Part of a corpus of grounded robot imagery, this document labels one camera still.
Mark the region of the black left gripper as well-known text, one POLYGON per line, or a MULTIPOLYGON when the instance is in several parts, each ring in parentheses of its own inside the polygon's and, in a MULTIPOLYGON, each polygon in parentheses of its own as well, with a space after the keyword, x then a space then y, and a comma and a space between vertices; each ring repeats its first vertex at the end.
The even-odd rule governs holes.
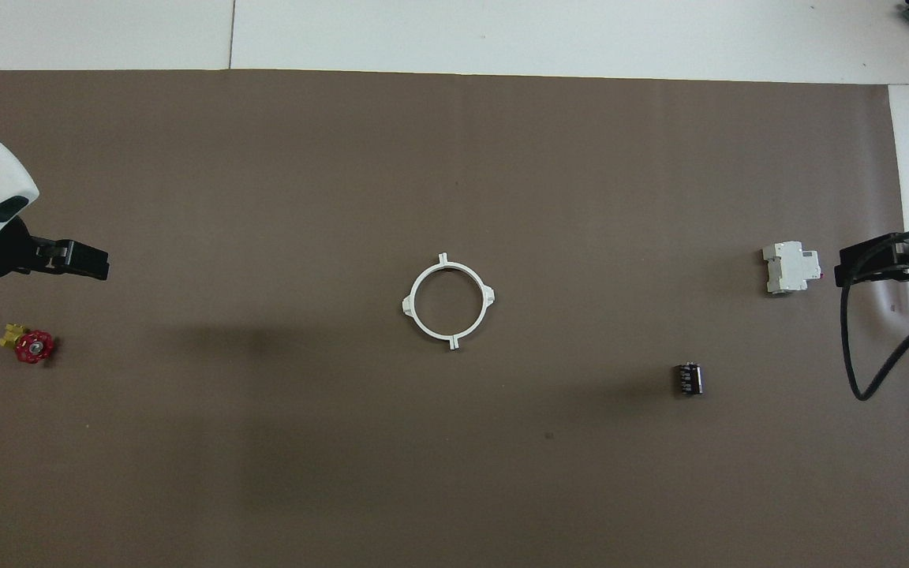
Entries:
POLYGON ((32 236, 23 219, 14 217, 0 230, 0 278, 11 273, 32 272, 106 281, 110 272, 109 254, 79 241, 32 236))

